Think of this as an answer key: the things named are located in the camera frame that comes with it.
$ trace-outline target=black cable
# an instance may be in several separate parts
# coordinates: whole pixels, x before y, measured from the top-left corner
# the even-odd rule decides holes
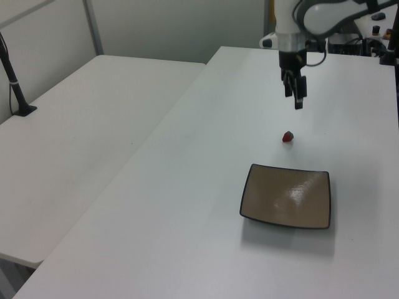
[[[11,116],[13,116],[14,112],[12,112],[12,108],[11,108],[11,83],[9,84],[9,90],[10,90],[10,93],[9,93],[10,112],[11,112]]]
[[[299,29],[301,29],[302,31],[305,31],[306,34],[307,34],[308,36],[310,36],[311,38],[313,38],[314,40],[316,40],[316,42],[319,44],[319,46],[320,46],[321,48],[323,48],[323,44],[321,43],[320,39],[319,39],[317,36],[315,36],[313,33],[309,32],[304,26],[301,26],[301,25],[298,23],[297,19],[295,18],[295,12],[296,12],[297,8],[300,6],[300,4],[301,4],[302,2],[303,2],[303,0],[300,0],[300,1],[295,5],[294,10],[292,11],[292,15],[291,15],[291,16],[292,16],[292,19],[294,20],[295,24],[297,24],[297,26],[299,27]],[[325,47],[324,47],[323,53],[324,53],[324,56],[323,56],[323,59],[322,59],[320,62],[318,62],[318,63],[316,63],[316,64],[306,64],[306,66],[307,66],[307,67],[317,67],[317,66],[319,66],[320,64],[322,64],[322,63],[325,61],[325,59],[327,58],[327,50],[326,50]]]
[[[2,36],[0,32],[0,42],[4,45],[4,49],[6,50],[7,56],[8,56],[8,48],[6,41],[4,40],[4,37]],[[11,115],[14,115],[14,112],[12,112],[12,107],[11,107],[11,83],[9,83],[9,106],[10,106],[10,113]]]
[[[351,42],[356,42],[356,43],[354,43],[354,45],[356,45],[356,44],[357,44],[358,42],[360,42],[360,41],[362,41],[362,39],[359,38],[359,37],[356,37],[355,39],[352,39],[352,40],[348,41],[348,42],[345,43],[344,45],[349,45]]]
[[[7,53],[7,55],[8,55],[7,44],[6,44],[6,41],[4,40],[4,37],[2,36],[1,32],[0,32],[0,39],[1,39],[1,42],[2,42],[2,44],[4,45],[4,48],[5,48],[6,53]]]

